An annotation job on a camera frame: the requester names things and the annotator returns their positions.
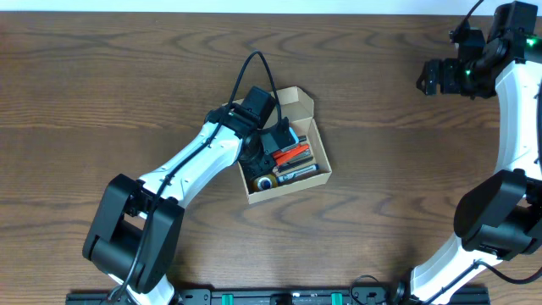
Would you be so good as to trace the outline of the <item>yellow tape roll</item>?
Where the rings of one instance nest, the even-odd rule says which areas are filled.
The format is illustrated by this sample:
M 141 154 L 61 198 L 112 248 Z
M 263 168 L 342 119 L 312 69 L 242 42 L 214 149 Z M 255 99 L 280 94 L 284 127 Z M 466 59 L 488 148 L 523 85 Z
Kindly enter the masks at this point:
M 254 191 L 266 191 L 278 186 L 277 177 L 274 174 L 263 175 L 252 182 Z

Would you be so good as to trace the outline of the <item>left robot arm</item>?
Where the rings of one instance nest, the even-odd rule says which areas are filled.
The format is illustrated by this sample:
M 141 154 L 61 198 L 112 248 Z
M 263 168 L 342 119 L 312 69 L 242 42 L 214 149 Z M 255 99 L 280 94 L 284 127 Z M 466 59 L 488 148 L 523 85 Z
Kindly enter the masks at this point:
M 120 174 L 105 188 L 82 254 L 119 286 L 102 300 L 168 304 L 174 296 L 165 274 L 173 261 L 186 207 L 220 171 L 238 163 L 248 180 L 275 166 L 264 146 L 265 124 L 279 99 L 254 86 L 242 103 L 210 111 L 185 148 L 133 180 Z

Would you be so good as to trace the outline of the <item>cardboard box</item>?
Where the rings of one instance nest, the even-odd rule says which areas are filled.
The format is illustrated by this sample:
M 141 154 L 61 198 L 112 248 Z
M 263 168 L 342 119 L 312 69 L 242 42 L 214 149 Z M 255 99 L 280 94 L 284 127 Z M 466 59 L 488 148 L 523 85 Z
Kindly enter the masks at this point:
M 321 140 L 314 116 L 314 101 L 297 86 L 278 90 L 282 115 L 290 121 L 290 127 L 298 136 L 305 136 L 301 145 L 308 145 L 309 161 L 279 172 L 273 171 L 273 178 L 268 177 L 271 188 L 259 190 L 256 182 L 246 178 L 245 170 L 237 164 L 244 183 L 249 204 L 281 197 L 296 191 L 325 184 L 331 176 L 332 169 Z

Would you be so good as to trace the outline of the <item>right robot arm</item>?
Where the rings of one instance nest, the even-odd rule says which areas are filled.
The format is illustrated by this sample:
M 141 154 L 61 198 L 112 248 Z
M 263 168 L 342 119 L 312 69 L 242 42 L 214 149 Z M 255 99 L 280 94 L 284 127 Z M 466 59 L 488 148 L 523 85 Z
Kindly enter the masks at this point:
M 499 263 L 541 245 L 541 40 L 538 8 L 499 6 L 488 34 L 463 20 L 450 33 L 455 58 L 427 61 L 417 88 L 470 98 L 496 97 L 500 137 L 494 173 L 465 194 L 454 230 L 425 263 L 397 286 L 395 304 L 447 304 L 469 299 L 466 284 Z

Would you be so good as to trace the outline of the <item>blue whiteboard marker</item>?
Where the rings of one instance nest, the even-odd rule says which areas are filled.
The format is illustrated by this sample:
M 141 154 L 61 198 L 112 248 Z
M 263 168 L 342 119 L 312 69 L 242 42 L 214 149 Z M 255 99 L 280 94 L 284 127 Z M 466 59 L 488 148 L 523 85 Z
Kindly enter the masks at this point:
M 277 178 L 277 181 L 280 184 L 283 184 L 286 181 L 294 180 L 297 177 L 300 177 L 300 176 L 303 176 L 303 175 L 306 175 L 306 174 L 310 174 L 310 173 L 316 172 L 316 171 L 318 171 L 318 165 L 317 164 L 311 164 L 311 165 L 303 167 L 301 169 L 294 170 L 294 171 L 292 171 L 292 172 L 290 172 L 288 174 L 280 175 Z

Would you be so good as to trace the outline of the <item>red black stapler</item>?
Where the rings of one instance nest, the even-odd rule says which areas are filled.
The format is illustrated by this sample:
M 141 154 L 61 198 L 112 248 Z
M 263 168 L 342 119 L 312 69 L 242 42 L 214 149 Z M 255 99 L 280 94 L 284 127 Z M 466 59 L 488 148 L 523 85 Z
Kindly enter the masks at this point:
M 273 169 L 273 172 L 275 174 L 277 173 L 283 173 L 289 170 L 292 170 L 300 165 L 307 164 L 313 160 L 313 155 L 311 148 L 309 147 L 305 152 L 300 153 L 296 157 L 294 157 L 289 162 L 282 164 L 280 166 L 275 166 Z

